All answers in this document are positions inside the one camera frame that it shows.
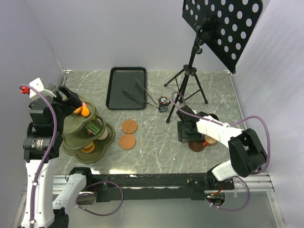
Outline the dark brown coaster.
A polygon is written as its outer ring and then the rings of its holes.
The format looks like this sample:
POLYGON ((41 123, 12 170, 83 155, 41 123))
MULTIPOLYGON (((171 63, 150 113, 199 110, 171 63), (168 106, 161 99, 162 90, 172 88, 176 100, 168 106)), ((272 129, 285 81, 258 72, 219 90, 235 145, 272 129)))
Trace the dark brown coaster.
POLYGON ((204 142, 201 141, 188 141, 188 147, 194 152, 201 152, 204 150, 204 142))

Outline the orange star cookie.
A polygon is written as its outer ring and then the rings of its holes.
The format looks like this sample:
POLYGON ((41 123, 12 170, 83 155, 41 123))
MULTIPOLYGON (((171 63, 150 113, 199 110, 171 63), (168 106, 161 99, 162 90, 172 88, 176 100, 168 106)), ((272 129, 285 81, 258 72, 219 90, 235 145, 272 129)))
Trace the orange star cookie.
POLYGON ((88 109, 87 106, 82 107, 81 115, 83 117, 89 117, 90 116, 90 110, 88 109))

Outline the green layered cake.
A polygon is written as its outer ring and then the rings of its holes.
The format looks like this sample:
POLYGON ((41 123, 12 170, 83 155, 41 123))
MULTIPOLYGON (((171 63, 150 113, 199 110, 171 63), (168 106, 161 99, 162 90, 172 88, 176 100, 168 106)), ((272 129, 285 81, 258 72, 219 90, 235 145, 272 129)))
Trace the green layered cake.
POLYGON ((100 127, 93 123, 93 122, 89 122, 85 128, 87 129, 88 132, 90 132, 93 135, 98 135, 101 132, 100 127))

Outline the metal tongs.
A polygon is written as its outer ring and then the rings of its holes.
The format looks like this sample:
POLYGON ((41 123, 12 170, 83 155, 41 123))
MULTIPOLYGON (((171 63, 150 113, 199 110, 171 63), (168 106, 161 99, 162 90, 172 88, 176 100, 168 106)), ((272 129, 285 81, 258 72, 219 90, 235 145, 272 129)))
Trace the metal tongs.
POLYGON ((155 100, 148 93, 145 86, 137 78, 135 78, 134 91, 130 90, 130 89, 126 89, 124 87, 121 87, 121 89, 127 95, 131 96, 134 99, 139 100, 140 102, 143 102, 146 105, 151 105, 151 106, 156 107, 156 108, 158 107, 155 100))

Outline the orange donut front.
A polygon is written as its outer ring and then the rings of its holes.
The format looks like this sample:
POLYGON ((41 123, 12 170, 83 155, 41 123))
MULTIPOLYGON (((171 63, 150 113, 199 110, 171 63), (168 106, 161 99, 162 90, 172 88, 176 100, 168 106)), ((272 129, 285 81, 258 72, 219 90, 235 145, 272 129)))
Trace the orange donut front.
POLYGON ((92 146, 88 147, 88 148, 83 148, 81 149, 81 151, 83 153, 91 153, 93 150, 95 149, 95 145, 93 144, 92 146))

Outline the orange donut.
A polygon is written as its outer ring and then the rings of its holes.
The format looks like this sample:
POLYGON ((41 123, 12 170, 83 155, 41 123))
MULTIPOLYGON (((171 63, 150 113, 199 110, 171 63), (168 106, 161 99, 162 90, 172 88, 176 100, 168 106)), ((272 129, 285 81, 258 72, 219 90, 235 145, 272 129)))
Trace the orange donut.
POLYGON ((91 146, 93 146, 94 145, 94 142, 93 141, 91 141, 88 145, 86 145, 84 148, 86 149, 86 148, 89 148, 89 147, 91 147, 91 146))
POLYGON ((88 147, 88 148, 83 148, 81 149, 81 151, 83 153, 91 153, 93 150, 95 149, 95 145, 93 144, 92 146, 88 147))

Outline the white cream donut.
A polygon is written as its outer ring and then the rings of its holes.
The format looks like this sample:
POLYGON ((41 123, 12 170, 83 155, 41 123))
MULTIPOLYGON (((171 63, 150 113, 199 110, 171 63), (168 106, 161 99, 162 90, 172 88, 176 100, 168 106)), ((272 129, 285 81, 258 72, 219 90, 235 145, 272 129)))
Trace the white cream donut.
POLYGON ((108 136, 108 130, 106 129, 104 133, 98 138, 98 140, 104 140, 108 136))

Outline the orange coaster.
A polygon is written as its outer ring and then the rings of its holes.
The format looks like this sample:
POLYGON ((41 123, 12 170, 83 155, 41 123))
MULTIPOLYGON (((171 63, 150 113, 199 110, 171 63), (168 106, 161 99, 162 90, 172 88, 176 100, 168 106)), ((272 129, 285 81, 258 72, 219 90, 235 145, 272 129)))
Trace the orange coaster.
POLYGON ((137 122, 132 119, 127 119, 122 123, 122 131, 126 134, 133 134, 137 131, 137 122))
POLYGON ((124 134, 119 140, 119 145, 124 150, 132 149, 136 145, 136 138, 132 134, 124 134))

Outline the black serving tray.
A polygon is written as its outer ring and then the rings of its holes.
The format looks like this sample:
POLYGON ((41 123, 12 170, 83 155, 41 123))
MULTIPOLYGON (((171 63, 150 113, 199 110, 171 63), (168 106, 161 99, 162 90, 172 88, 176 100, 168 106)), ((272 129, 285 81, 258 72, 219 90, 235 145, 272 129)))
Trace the black serving tray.
POLYGON ((147 71, 142 66, 113 67, 110 71, 105 105, 110 110, 146 108, 147 71))

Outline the orange coaster front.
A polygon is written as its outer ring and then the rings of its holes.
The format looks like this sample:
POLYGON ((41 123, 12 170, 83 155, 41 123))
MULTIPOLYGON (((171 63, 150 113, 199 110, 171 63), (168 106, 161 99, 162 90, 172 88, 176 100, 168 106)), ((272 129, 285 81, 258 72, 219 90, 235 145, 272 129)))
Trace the orange coaster front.
POLYGON ((124 150, 132 149, 136 145, 136 138, 132 134, 124 134, 119 140, 119 145, 124 150))

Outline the orange round cookie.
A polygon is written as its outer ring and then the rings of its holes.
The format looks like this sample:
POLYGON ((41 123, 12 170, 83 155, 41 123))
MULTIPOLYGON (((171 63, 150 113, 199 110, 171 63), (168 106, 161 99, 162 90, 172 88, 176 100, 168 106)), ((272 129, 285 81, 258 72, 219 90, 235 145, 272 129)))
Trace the orange round cookie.
POLYGON ((76 110, 73 111, 74 114, 79 114, 82 111, 82 107, 77 108, 76 110))

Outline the orange donut back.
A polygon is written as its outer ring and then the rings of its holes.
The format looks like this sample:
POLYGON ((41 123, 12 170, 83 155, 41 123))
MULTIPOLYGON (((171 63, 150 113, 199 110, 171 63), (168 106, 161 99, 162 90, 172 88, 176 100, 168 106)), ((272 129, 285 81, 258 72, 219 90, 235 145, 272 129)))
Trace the orange donut back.
POLYGON ((94 145, 94 142, 93 141, 91 141, 88 145, 86 145, 84 148, 86 149, 86 148, 89 148, 89 147, 91 147, 91 146, 93 146, 94 145))

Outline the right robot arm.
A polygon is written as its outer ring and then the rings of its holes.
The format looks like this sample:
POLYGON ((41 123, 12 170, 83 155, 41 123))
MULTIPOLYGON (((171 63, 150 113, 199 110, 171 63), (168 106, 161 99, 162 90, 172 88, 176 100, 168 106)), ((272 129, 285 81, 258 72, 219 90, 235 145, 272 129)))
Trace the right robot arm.
POLYGON ((220 122, 214 114, 195 114, 187 105, 179 108, 177 115, 190 134, 211 138, 229 150, 229 160, 209 170, 207 183, 210 188, 218 189, 225 180, 235 176, 245 178, 269 163, 267 153, 253 129, 232 127, 220 122))

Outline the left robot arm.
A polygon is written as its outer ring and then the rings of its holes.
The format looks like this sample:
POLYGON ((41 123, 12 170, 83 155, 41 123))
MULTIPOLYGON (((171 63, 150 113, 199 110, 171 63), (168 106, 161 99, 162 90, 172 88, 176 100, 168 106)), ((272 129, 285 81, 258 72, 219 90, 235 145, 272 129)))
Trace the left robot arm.
POLYGON ((81 190, 94 185, 90 168, 75 167, 56 199, 53 199, 53 181, 59 148, 63 141, 64 120, 82 105, 77 93, 66 86, 49 92, 45 88, 21 85, 20 89, 31 97, 27 137, 23 143, 27 169, 26 210, 23 228, 66 228, 69 211, 81 190))

